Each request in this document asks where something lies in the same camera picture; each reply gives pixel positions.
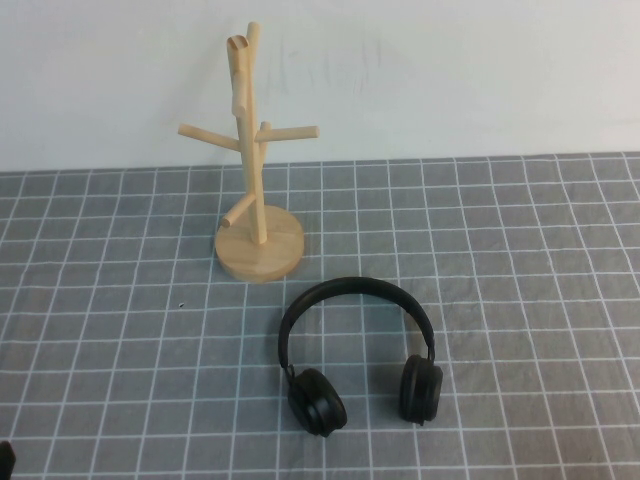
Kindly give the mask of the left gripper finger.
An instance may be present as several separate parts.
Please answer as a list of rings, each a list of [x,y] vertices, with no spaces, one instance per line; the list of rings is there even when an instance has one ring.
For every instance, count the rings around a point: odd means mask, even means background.
[[[16,455],[8,441],[0,442],[0,480],[10,480],[16,463]]]

